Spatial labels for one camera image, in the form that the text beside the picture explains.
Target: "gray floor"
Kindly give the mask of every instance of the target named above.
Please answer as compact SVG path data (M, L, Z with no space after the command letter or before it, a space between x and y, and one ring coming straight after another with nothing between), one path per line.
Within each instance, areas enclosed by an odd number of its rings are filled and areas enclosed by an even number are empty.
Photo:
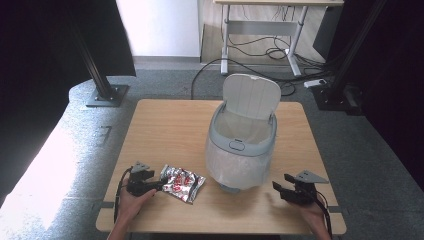
M202 65L137 63L136 67L136 78L109 78L111 83L130 86L119 108L87 108L85 102L95 88L92 81L71 90L62 119L0 209L0 239L107 238L95 222L137 102L190 99L192 79ZM200 74L195 99L222 97L224 77L217 69L211 66ZM274 76L290 77L288 68L278 71ZM424 194L364 116L319 111L312 93L302 85L281 101L300 102L305 109L347 225L347 233L339 239L424 239ZM132 239L187 237L132 235Z

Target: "white plastic container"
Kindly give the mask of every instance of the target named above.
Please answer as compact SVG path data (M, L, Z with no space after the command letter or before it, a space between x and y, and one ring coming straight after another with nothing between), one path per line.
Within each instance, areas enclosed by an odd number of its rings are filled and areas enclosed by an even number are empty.
M268 79L233 74L224 82L206 139L206 168L224 190L263 184L275 145L280 87Z

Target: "black stand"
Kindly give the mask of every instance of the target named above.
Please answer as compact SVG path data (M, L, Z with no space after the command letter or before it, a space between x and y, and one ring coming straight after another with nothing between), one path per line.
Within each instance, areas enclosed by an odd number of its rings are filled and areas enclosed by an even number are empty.
M345 88L347 81L345 75L355 58L357 52L359 51L365 37L367 36L369 30L373 26L375 20L379 16L381 10L386 4L386 0L376 0L373 4L371 12L366 19L364 26L360 30L359 34L356 36L352 47L346 54L346 57L340 66L340 69L336 73L335 80L331 87L328 88L312 88L312 92L315 97L315 101L320 110L325 111L355 111L355 108L358 106L353 106L349 103L348 99L345 96Z
M87 101L87 107L119 107L122 99L129 86L127 85L110 85L106 76L101 75L96 66L94 59L90 54L90 50L85 44L78 26L73 18L72 12L67 6L66 2L63 3L64 17L66 18L67 25L71 31L71 35L75 46L78 48L87 70L90 72L91 77L96 84L96 90L93 92L91 98Z

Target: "button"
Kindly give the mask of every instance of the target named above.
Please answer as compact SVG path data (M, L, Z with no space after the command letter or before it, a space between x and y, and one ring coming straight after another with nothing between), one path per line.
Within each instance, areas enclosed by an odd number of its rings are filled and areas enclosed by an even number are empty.
M243 151L244 150L244 144L241 142L232 141L230 142L230 148Z

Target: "white wall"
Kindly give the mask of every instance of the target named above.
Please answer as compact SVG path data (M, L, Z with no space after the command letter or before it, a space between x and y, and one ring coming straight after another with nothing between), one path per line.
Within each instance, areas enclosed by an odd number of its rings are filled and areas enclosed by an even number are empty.
M202 0L116 2L133 56L200 57Z

